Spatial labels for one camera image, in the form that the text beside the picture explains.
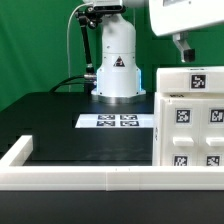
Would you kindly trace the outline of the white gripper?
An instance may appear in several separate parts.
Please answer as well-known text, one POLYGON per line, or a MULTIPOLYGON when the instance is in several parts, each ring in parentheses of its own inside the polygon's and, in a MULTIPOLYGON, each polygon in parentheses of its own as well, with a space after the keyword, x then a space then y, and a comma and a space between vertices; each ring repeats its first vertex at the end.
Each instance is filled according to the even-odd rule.
POLYGON ((224 0, 149 0, 150 21, 157 36, 174 34, 183 63, 195 60, 187 42, 189 31, 224 23, 224 0))

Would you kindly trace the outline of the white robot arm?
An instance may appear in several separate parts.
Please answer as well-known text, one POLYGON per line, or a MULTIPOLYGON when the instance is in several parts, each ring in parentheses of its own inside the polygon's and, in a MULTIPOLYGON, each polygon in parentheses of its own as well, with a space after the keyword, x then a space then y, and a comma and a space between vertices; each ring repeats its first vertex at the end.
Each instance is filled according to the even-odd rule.
POLYGON ((141 70, 136 66, 136 30, 122 13, 146 6, 152 31, 170 35, 183 62, 195 60, 188 32, 224 23, 224 0, 83 0, 90 12, 102 16, 102 64, 96 72, 92 97, 101 102, 129 103, 141 99, 141 70))

